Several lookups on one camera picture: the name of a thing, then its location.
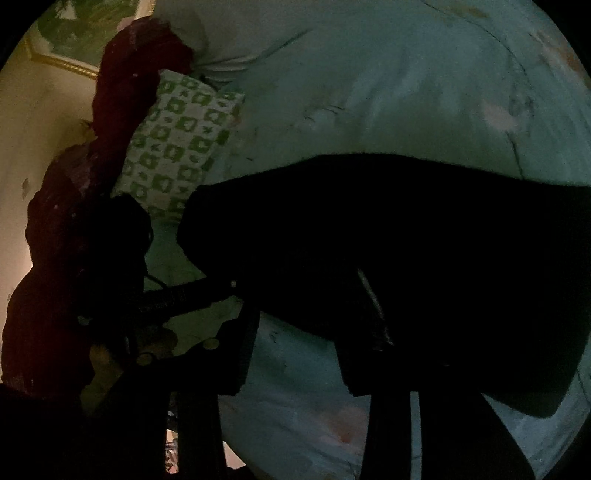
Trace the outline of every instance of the light blue bedsheet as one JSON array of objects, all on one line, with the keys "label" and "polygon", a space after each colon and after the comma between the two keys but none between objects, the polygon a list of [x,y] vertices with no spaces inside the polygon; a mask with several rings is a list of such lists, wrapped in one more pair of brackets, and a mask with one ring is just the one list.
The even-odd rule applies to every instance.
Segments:
[{"label": "light blue bedsheet", "polygon": [[[386,152],[591,184],[591,82],[554,24],[529,1],[373,0],[354,16],[320,16],[290,35],[226,86],[243,90],[246,101],[207,183],[319,154]],[[155,225],[148,265],[179,283],[199,273],[183,259],[174,230]],[[272,234],[272,226],[261,232],[267,241]],[[238,308],[231,299],[173,319],[177,353],[203,337],[195,334],[203,325],[214,334]],[[193,321],[201,327],[191,327]],[[538,479],[590,412],[590,373],[588,346],[550,419],[489,400]],[[353,479],[358,472],[369,400],[346,392],[328,342],[264,317],[248,382],[220,405],[226,441],[272,478]],[[419,478],[416,402],[413,415],[413,477]]]}]

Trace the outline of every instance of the picture frame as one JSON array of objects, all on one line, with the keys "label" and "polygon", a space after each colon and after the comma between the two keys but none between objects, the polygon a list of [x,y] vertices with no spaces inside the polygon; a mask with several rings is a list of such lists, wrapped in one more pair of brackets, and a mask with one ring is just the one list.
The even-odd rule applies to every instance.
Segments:
[{"label": "picture frame", "polygon": [[107,43],[157,0],[57,0],[25,35],[29,59],[96,79]]}]

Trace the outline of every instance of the pillow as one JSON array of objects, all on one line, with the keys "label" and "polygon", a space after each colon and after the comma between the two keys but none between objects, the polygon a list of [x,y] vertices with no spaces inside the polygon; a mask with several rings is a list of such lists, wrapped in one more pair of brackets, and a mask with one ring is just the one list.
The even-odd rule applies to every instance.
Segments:
[{"label": "pillow", "polygon": [[129,193],[154,218],[180,221],[213,153],[230,136],[243,95],[162,70],[156,103],[131,139],[112,196]]},{"label": "pillow", "polygon": [[194,51],[193,70],[217,85],[234,80],[263,52],[330,22],[371,8],[358,0],[165,0],[153,17]]}]

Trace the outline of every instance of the dark red blanket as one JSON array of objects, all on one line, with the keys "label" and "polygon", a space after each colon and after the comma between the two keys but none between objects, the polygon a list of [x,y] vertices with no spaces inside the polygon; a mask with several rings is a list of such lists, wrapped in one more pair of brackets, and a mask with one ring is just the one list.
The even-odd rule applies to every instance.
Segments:
[{"label": "dark red blanket", "polygon": [[14,291],[2,335],[2,381],[35,397],[75,398],[93,376],[77,322],[93,277],[93,215],[121,173],[132,134],[156,100],[158,71],[190,71],[192,52],[167,26],[135,21],[105,48],[93,101],[96,140],[49,166],[28,207],[33,268]]}]

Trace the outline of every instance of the metal rivet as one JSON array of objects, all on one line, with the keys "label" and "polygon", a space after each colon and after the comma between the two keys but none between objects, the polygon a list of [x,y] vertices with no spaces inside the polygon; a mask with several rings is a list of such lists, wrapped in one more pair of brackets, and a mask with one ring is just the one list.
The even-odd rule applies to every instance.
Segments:
[{"label": "metal rivet", "polygon": [[150,353],[141,353],[138,355],[137,359],[135,359],[135,363],[137,363],[141,367],[146,367],[152,363],[153,356]]},{"label": "metal rivet", "polygon": [[205,348],[205,350],[215,350],[219,346],[220,341],[217,338],[208,338],[203,342],[203,348]]}]

